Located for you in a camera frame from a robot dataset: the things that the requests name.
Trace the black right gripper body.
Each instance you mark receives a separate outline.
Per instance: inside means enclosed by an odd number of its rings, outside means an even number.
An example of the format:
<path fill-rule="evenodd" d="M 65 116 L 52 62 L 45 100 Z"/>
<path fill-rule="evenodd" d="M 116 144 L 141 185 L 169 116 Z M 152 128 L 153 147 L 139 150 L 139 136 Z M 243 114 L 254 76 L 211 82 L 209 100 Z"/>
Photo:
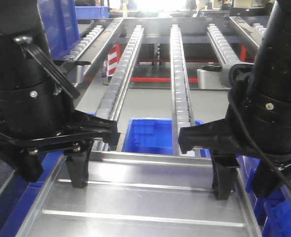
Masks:
<path fill-rule="evenodd" d="M 266 198 L 285 185 L 291 190 L 291 149 L 289 151 L 265 151 L 241 122 L 231 123 L 220 119 L 203 125 L 182 127 L 178 144 L 183 154 L 194 148 L 218 150 L 226 154 L 242 155 L 260 160 L 251 181 L 251 188 L 258 198 Z"/>

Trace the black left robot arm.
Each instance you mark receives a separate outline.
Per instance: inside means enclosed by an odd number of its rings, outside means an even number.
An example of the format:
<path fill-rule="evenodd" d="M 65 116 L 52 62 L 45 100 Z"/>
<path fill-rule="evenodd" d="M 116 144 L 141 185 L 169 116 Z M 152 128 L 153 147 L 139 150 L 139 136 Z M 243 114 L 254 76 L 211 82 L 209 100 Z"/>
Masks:
<path fill-rule="evenodd" d="M 0 0 L 0 159 L 27 182 L 39 155 L 63 151 L 71 183 L 84 188 L 95 140 L 118 143 L 117 123 L 74 108 L 80 95 L 51 57 L 35 0 Z"/>

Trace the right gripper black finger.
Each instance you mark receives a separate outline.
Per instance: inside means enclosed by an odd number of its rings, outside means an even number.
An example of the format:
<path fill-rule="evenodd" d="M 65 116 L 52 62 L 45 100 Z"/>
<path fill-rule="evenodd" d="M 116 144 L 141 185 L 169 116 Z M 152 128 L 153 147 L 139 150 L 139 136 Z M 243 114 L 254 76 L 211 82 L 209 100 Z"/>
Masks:
<path fill-rule="evenodd" d="M 234 154 L 226 154 L 218 150 L 210 150 L 213 166 L 212 189 L 217 200 L 228 200 L 235 191 L 240 167 Z"/>

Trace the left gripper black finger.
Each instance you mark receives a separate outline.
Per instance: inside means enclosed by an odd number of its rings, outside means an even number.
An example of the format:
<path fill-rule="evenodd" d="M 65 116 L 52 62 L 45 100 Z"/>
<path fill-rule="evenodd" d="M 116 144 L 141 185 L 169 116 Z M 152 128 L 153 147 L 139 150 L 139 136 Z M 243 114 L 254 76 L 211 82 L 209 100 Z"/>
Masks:
<path fill-rule="evenodd" d="M 72 186 L 83 189 L 88 184 L 88 163 L 93 140 L 82 140 L 76 148 L 64 151 L 65 163 L 70 176 Z"/>

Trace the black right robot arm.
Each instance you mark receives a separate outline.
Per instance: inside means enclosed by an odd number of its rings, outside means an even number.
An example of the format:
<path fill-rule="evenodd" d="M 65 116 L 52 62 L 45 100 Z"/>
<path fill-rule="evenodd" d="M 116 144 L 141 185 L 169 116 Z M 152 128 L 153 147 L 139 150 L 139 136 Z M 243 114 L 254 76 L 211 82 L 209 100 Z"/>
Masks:
<path fill-rule="evenodd" d="M 251 182 L 258 198 L 280 185 L 291 191 L 291 0 L 274 4 L 252 70 L 236 78 L 228 101 L 224 119 L 180 129 L 181 152 L 209 149 L 218 200 L 233 190 L 237 155 L 260 159 Z"/>

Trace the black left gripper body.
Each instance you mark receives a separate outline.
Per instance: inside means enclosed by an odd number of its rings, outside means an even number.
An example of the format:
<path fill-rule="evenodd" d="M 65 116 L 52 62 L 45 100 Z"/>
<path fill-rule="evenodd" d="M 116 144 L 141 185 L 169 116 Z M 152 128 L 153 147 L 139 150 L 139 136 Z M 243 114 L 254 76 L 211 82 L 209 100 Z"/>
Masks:
<path fill-rule="evenodd" d="M 27 182 L 36 182 L 43 173 L 39 154 L 73 150 L 88 140 L 117 145 L 117 122 L 75 111 L 65 125 L 52 133 L 19 138 L 9 132 L 0 111 L 0 159 Z"/>

